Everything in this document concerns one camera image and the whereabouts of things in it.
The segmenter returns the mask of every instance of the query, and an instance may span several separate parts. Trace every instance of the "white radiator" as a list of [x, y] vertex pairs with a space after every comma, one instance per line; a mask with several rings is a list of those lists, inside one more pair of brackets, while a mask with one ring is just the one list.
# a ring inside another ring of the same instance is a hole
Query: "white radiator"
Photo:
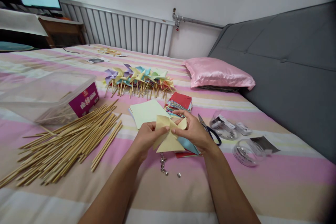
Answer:
[[168, 56], [174, 21], [60, 0], [65, 15], [83, 22], [87, 44], [104, 44], [148, 54]]

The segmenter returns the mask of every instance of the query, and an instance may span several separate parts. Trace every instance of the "plastic storage box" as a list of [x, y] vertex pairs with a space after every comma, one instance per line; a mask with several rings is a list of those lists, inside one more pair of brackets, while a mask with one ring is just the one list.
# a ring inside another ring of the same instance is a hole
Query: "plastic storage box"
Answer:
[[0, 106], [37, 124], [66, 124], [99, 100], [94, 75], [54, 72], [0, 95]]

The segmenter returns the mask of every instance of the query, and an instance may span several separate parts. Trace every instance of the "striped bedsheet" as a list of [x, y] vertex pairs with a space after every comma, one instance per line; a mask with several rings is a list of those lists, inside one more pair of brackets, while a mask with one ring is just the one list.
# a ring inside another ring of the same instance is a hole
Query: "striped bedsheet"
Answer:
[[[111, 99], [109, 92], [104, 98], [104, 70], [114, 66], [124, 69], [123, 63], [168, 70], [178, 92], [193, 97], [193, 115], [199, 113], [208, 124], [215, 110], [226, 110], [225, 117], [231, 122], [243, 122], [253, 130], [250, 137], [265, 135], [282, 150], [267, 157], [259, 166], [249, 168], [240, 164], [232, 154], [238, 140], [222, 140], [220, 146], [262, 223], [301, 224], [324, 220], [335, 189], [336, 168], [304, 141], [239, 94], [190, 88], [190, 77], [181, 59], [119, 48], [113, 49], [120, 50], [127, 57], [112, 57], [98, 53], [94, 46], [98, 45], [67, 48], [80, 54], [61, 48], [0, 54], [0, 91], [5, 92], [19, 83], [55, 71], [88, 73], [97, 76], [101, 97], [98, 105], [111, 104], [117, 96]], [[85, 61], [93, 57], [105, 57], [110, 61], [99, 64]], [[82, 164], [75, 164], [57, 184], [40, 186], [36, 180], [27, 187], [16, 187], [12, 182], [0, 189], [0, 223], [51, 224], [76, 223], [79, 220], [137, 134], [128, 108], [146, 101], [146, 98], [129, 99], [128, 95], [118, 98], [115, 112], [122, 113], [124, 127], [97, 170], [94, 173], [90, 171], [91, 162], [105, 140]], [[157, 101], [164, 104], [161, 97]], [[32, 140], [22, 136], [38, 132], [41, 132], [39, 126], [0, 108], [0, 177], [18, 167], [17, 148]], [[160, 155], [149, 151], [139, 170], [126, 223], [217, 223], [203, 158], [176, 159], [173, 153], [166, 156], [165, 168], [169, 176], [160, 172]]]

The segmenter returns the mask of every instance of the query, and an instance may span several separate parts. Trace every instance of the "gray upholstered headboard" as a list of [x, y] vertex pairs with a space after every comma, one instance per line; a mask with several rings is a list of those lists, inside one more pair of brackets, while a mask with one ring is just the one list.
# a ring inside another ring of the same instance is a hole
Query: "gray upholstered headboard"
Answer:
[[336, 163], [336, 39], [326, 3], [227, 25], [209, 57], [251, 74], [242, 95]]

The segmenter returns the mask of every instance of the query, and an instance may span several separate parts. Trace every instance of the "clear plastic container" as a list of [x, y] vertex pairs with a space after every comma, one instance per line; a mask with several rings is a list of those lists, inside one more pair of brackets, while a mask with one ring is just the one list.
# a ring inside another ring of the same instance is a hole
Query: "clear plastic container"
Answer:
[[238, 138], [238, 132], [236, 127], [225, 119], [225, 110], [216, 110], [209, 123], [219, 137], [226, 140], [236, 140]]
[[95, 75], [54, 72], [0, 95], [0, 107], [38, 124], [66, 124], [79, 117], [69, 102], [86, 94], [93, 83], [97, 90], [95, 79]]
[[251, 139], [242, 139], [232, 149], [234, 157], [248, 167], [257, 166], [266, 158], [265, 151]]

